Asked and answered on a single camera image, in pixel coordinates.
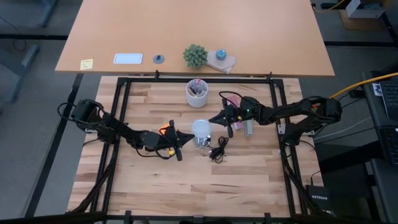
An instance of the white card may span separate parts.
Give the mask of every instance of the white card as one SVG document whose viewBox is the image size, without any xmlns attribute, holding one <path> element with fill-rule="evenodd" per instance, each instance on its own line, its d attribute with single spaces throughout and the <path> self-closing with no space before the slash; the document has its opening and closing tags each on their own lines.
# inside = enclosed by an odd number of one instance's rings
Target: white card
<svg viewBox="0 0 398 224">
<path fill-rule="evenodd" d="M 142 62 L 142 54 L 115 54 L 113 63 L 121 65 L 137 65 Z"/>
<path fill-rule="evenodd" d="M 373 85 L 373 92 L 375 96 L 383 96 L 381 92 L 381 86 L 378 83 L 372 83 Z"/>
</svg>

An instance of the succulent plant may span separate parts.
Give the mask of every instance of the succulent plant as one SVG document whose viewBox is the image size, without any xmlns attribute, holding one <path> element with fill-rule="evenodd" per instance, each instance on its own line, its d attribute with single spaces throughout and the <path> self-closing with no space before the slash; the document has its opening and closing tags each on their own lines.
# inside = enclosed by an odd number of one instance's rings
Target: succulent plant
<svg viewBox="0 0 398 224">
<path fill-rule="evenodd" d="M 207 62 L 207 51 L 200 45 L 191 44 L 189 48 L 185 49 L 183 55 L 190 68 L 200 68 Z"/>
</svg>

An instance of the wooden table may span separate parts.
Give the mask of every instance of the wooden table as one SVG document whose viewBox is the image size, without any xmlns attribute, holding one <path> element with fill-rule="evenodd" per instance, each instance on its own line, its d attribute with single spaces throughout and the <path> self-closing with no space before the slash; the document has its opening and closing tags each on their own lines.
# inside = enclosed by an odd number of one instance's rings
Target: wooden table
<svg viewBox="0 0 398 224">
<path fill-rule="evenodd" d="M 232 74 L 333 76 L 308 0 L 84 0 L 58 72 L 219 73 L 192 70 L 183 59 L 190 44 L 237 56 Z M 140 65 L 115 65 L 115 54 L 144 54 Z M 152 59 L 164 55 L 158 65 Z"/>
<path fill-rule="evenodd" d="M 111 111 L 117 79 L 101 79 L 96 101 L 102 103 L 106 111 Z M 299 101 L 302 98 L 299 81 L 284 79 L 284 83 L 287 102 Z M 266 84 L 210 83 L 208 103 L 199 109 L 186 103 L 184 83 L 131 85 L 124 122 L 136 130 L 157 131 L 174 119 L 176 128 L 190 133 L 195 119 L 208 119 L 220 112 L 222 105 L 218 92 L 222 90 L 253 96 L 262 104 L 272 106 L 269 85 Z M 302 118 L 293 117 L 292 122 Z M 289 217 L 276 126 L 253 123 L 254 135 L 250 138 L 244 137 L 243 130 L 235 131 L 221 164 L 211 162 L 208 150 L 195 148 L 191 141 L 182 149 L 183 161 L 177 162 L 175 158 L 165 161 L 139 157 L 122 139 L 108 214 L 124 215 L 125 210 L 131 210 L 134 215 L 263 217 L 264 212 L 269 212 L 272 217 Z M 226 128 L 213 125 L 212 146 L 217 145 L 219 136 L 227 136 Z M 86 141 L 95 138 L 96 134 L 89 134 Z M 313 144 L 311 138 L 304 136 L 302 139 Z M 94 186 L 102 146 L 97 141 L 83 148 L 69 210 L 75 208 Z M 297 146 L 297 155 L 305 185 L 319 170 L 317 155 L 307 144 Z M 314 175 L 314 182 L 322 184 L 320 174 Z M 299 212 L 298 194 L 294 186 L 293 189 Z M 99 197 L 100 205 L 102 200 L 103 191 Z"/>
</svg>

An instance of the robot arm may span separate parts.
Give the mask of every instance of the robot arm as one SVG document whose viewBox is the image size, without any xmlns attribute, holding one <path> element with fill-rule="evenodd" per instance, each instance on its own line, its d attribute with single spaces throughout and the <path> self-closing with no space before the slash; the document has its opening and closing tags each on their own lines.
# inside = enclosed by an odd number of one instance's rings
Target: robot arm
<svg viewBox="0 0 398 224">
<path fill-rule="evenodd" d="M 297 124 L 288 124 L 285 127 L 285 134 L 282 139 L 287 145 L 298 145 L 303 133 L 316 131 L 324 124 L 333 124 L 341 118 L 340 102 L 334 99 L 313 96 L 302 99 L 297 103 L 292 103 L 277 108 L 271 108 L 260 104 L 255 98 L 250 96 L 241 97 L 240 106 L 227 104 L 229 101 L 223 97 L 223 110 L 209 122 L 228 127 L 228 136 L 233 137 L 231 124 L 254 119 L 260 125 L 274 123 L 277 119 L 288 118 L 297 115 L 307 115 L 307 117 Z"/>
<path fill-rule="evenodd" d="M 177 160 L 181 161 L 182 154 L 180 148 L 195 137 L 192 134 L 177 131 L 173 120 L 169 121 L 169 126 L 160 130 L 160 134 L 145 130 L 135 131 L 114 118 L 111 114 L 105 112 L 103 106 L 93 100 L 80 100 L 71 114 L 71 119 L 66 119 L 76 123 L 78 128 L 83 131 L 85 129 L 97 130 L 100 141 L 114 144 L 116 135 L 118 134 L 124 137 L 127 143 L 134 149 L 142 149 L 145 146 L 146 151 L 156 152 L 163 159 L 169 159 L 173 155 L 163 157 L 157 151 L 174 148 Z"/>
</svg>

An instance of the white cup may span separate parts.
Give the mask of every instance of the white cup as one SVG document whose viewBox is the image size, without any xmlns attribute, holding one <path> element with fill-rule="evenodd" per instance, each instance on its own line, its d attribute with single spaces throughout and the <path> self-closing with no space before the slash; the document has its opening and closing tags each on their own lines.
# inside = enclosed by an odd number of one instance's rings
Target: white cup
<svg viewBox="0 0 398 224">
<path fill-rule="evenodd" d="M 201 108 L 207 103 L 209 86 L 203 80 L 194 79 L 188 82 L 185 87 L 185 92 L 187 94 L 188 104 L 194 108 Z"/>
</svg>

